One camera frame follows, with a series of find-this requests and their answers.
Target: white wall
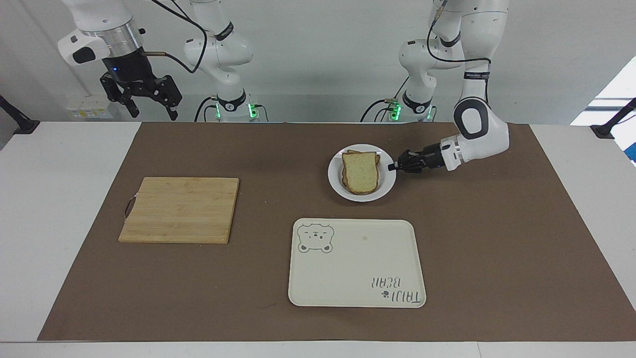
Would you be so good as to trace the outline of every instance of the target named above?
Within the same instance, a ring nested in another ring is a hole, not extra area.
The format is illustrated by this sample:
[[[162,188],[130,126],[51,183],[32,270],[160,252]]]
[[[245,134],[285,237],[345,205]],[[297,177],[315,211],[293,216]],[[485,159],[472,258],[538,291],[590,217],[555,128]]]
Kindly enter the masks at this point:
[[[184,58],[183,42],[198,36],[195,28],[149,1],[125,2],[148,31],[146,50]],[[187,1],[180,3],[191,13]],[[571,122],[636,54],[632,5],[632,0],[511,0],[490,82],[497,114],[517,123]],[[236,29],[255,45],[253,62],[238,68],[246,88],[268,106],[273,119],[309,121],[358,120],[372,100],[393,95],[406,76],[398,49],[426,35],[430,6],[426,0],[225,2]],[[48,95],[35,103],[19,93],[15,71],[4,63],[0,89],[23,110],[33,107],[33,117],[64,120],[61,97],[102,93],[101,63],[71,69],[52,45],[73,29],[59,0],[0,1],[0,52],[13,53]],[[190,75],[167,59],[152,62],[156,75],[175,78],[186,95],[180,120],[191,120],[193,107],[212,90],[205,76]],[[436,73],[438,120],[450,118],[462,71]],[[9,89],[5,82],[12,82]],[[166,120],[161,106],[138,102],[139,120]]]

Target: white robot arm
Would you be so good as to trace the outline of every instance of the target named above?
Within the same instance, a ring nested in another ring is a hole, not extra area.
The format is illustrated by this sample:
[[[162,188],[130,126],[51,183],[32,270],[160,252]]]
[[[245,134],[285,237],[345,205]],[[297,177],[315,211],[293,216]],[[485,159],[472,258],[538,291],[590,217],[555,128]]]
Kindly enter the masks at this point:
[[[100,82],[108,99],[139,115],[132,96],[161,103],[170,119],[177,118],[181,93],[169,75],[157,78],[144,54],[141,35],[122,0],[62,0],[70,9],[77,29],[58,42],[64,60],[77,66],[102,60],[107,72]]]
[[[508,17],[508,0],[434,0],[429,36],[402,46],[400,63],[410,78],[400,98],[403,115],[427,113],[436,86],[432,69],[465,64],[464,86],[453,119],[460,134],[421,152],[405,151],[390,169],[421,173],[423,168],[456,169],[462,162],[508,149],[508,125],[488,104],[490,58],[499,46]],[[438,37],[431,39],[434,32]]]
[[[211,78],[216,89],[218,119],[222,121],[247,122],[256,116],[250,94],[245,91],[239,74],[231,66],[252,61],[254,50],[249,41],[234,30],[234,25],[225,15],[221,0],[191,0],[197,22],[213,33],[210,37],[201,68]],[[191,64],[197,62],[203,50],[203,39],[190,39],[184,52]]]

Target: bear face illustration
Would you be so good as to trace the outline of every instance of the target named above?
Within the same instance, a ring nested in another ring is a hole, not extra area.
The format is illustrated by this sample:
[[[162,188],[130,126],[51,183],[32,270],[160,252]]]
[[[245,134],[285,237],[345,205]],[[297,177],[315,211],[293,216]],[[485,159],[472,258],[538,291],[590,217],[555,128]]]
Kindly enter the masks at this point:
[[[333,246],[331,246],[331,239],[333,239],[335,232],[329,225],[302,225],[298,228],[297,233],[298,238],[300,239],[298,250],[303,254],[309,250],[320,250],[325,254],[328,254],[333,249]]]

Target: table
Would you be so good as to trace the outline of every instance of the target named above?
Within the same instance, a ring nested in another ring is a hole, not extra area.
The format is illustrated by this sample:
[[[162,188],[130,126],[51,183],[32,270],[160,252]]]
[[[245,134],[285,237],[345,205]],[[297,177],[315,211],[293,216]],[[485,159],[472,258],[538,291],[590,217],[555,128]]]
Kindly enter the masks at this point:
[[[73,259],[139,128],[138,123],[42,123],[30,136],[16,136],[0,152],[0,341],[34,341]],[[636,306],[636,171],[611,141],[600,141],[586,127],[533,125],[532,129],[610,264]],[[601,195],[594,188],[604,188]],[[48,233],[49,242],[38,240]],[[64,238],[64,245],[59,245]],[[630,356],[627,343],[2,343],[0,355],[38,352],[81,355],[170,355],[187,348],[195,355],[226,352],[271,355],[307,352],[346,356],[352,352],[380,356],[498,357],[507,352],[557,356],[577,354]]]

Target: toast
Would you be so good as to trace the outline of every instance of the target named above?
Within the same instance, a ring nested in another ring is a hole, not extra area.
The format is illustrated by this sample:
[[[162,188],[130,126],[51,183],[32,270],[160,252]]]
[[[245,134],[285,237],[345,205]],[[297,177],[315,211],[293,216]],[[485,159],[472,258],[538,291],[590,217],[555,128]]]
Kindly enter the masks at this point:
[[[347,150],[342,153],[342,183],[355,195],[367,195],[378,189],[378,163],[380,156],[375,152]]]

